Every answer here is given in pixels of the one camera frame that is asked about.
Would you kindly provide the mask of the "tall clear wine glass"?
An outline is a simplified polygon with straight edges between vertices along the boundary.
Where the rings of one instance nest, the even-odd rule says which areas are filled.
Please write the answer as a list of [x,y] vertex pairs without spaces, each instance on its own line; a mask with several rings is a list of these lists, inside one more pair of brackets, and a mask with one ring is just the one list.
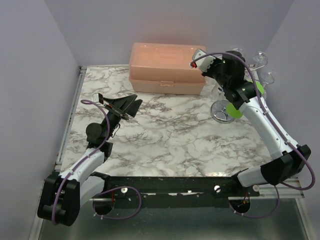
[[238,53],[240,53],[243,57],[246,56],[246,51],[245,51],[245,49],[244,49],[242,46],[232,45],[232,46],[229,48],[229,50],[230,50],[230,51],[238,52]]

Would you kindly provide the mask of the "green plastic goblet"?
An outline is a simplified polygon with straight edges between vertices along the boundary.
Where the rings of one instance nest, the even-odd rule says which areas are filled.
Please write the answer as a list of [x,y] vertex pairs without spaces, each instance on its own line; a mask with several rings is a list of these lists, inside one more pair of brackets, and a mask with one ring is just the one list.
[[[256,80],[255,82],[259,92],[264,97],[265,96],[264,86],[258,80]],[[240,119],[243,116],[243,114],[238,109],[236,109],[232,103],[228,103],[225,109],[226,109],[226,113],[232,118]]]

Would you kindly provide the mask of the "clear stemmed wine glass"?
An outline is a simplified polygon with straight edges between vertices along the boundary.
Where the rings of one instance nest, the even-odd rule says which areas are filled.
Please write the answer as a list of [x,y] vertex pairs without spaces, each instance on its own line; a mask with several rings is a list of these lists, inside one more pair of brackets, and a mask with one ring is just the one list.
[[265,52],[258,51],[253,54],[253,60],[255,61],[255,65],[253,70],[258,70],[265,67],[268,64],[269,57]]

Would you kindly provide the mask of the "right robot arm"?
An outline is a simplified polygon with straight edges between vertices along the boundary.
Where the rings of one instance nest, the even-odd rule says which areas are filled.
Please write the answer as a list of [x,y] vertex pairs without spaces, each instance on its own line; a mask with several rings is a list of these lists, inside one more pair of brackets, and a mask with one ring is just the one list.
[[[310,148],[294,140],[274,117],[242,54],[227,51],[218,58],[216,53],[205,53],[199,49],[192,60],[190,65],[201,70],[203,76],[215,79],[227,101],[250,121],[271,157],[268,163],[236,174],[236,180],[230,183],[230,191],[241,196],[253,185],[283,184],[286,179],[300,173],[303,167],[307,167],[311,174],[311,183],[304,189],[312,188],[316,177],[308,163]],[[251,81],[245,79],[245,73],[252,76]]]

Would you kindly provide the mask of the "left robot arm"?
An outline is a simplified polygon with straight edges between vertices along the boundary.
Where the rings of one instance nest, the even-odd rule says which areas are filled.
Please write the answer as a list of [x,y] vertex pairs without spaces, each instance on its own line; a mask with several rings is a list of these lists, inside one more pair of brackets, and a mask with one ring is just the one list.
[[94,170],[110,157],[113,143],[109,140],[120,128],[121,120],[134,118],[143,101],[136,94],[106,98],[95,93],[91,100],[82,99],[80,102],[96,106],[103,114],[103,121],[86,127],[87,147],[81,158],[67,170],[53,171],[44,180],[37,216],[54,225],[71,226],[89,199],[110,194],[111,185],[94,175]]

